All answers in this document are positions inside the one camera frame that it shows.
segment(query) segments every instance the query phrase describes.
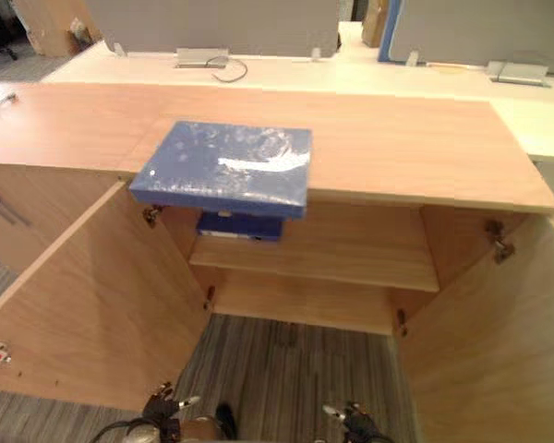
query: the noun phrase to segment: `open cabinet door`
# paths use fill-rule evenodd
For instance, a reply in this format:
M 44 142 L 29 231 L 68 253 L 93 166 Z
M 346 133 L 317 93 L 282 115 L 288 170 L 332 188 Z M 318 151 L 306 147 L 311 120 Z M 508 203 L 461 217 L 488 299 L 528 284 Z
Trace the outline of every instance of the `open cabinet door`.
M 0 298 L 0 389 L 141 410 L 209 320 L 162 223 L 113 185 Z
M 407 323 L 401 358 L 428 443 L 554 443 L 554 221 L 530 217 Z

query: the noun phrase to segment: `blue panel edge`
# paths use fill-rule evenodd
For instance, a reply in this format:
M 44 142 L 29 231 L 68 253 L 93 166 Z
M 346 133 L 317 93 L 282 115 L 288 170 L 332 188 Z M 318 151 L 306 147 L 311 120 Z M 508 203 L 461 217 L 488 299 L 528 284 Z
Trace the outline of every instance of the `blue panel edge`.
M 201 208 L 211 212 L 226 210 L 230 212 L 251 214 L 258 216 L 267 216 L 267 204 L 263 202 L 244 201 L 230 198 L 205 198 L 201 196 L 186 196 L 180 198 L 166 193 L 155 191 L 146 191 L 129 187 L 129 191 L 140 203 L 161 205 L 161 206 L 178 206 L 183 208 Z M 271 204 L 271 211 L 275 212 L 275 216 L 283 217 L 284 219 L 303 219 L 306 215 L 305 207 L 292 207 L 274 203 Z
M 396 29 L 396 22 L 400 14 L 400 3 L 402 0 L 390 0 L 390 8 L 388 9 L 388 16 L 386 18 L 386 27 L 384 28 L 384 35 L 381 39 L 381 45 L 379 46 L 378 61 L 385 63 L 398 63 L 403 62 L 390 59 L 390 46 L 391 38 L 394 35 Z

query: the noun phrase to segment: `robotic hand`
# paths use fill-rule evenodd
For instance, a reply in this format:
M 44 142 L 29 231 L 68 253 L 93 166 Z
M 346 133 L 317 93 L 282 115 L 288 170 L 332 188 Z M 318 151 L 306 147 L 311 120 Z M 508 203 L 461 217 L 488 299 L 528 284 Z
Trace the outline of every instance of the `robotic hand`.
M 124 443 L 175 443 L 180 441 L 181 427 L 179 420 L 173 416 L 197 401 L 199 397 L 173 400 L 171 384 L 164 383 L 150 396 L 141 417 L 106 426 L 90 443 L 96 443 L 104 434 L 120 427 L 127 428 Z
M 373 419 L 359 409 L 359 404 L 348 401 L 344 413 L 340 413 L 331 406 L 324 406 L 324 412 L 343 422 L 346 427 L 344 443 L 394 443 L 391 438 L 384 436 Z

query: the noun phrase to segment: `gray partition panel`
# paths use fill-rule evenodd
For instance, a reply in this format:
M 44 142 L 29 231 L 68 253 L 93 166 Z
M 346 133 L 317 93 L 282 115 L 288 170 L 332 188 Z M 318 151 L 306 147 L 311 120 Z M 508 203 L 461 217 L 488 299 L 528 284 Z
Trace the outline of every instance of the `gray partition panel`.
M 336 52 L 338 0 L 88 0 L 109 49 L 322 56 Z
M 554 73 L 554 0 L 403 0 L 390 59 L 487 65 L 508 60 Z

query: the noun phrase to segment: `cardboard box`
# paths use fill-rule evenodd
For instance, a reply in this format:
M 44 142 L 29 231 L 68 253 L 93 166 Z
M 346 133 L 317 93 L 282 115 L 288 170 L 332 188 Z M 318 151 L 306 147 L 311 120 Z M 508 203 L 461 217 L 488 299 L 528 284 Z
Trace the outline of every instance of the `cardboard box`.
M 13 0 L 17 14 L 25 24 L 27 37 L 37 54 L 59 57 L 77 54 L 78 42 L 69 31 L 74 18 L 79 18 L 96 40 L 100 32 L 83 0 Z
M 388 18 L 388 4 L 389 0 L 369 0 L 361 40 L 370 48 L 379 48 Z

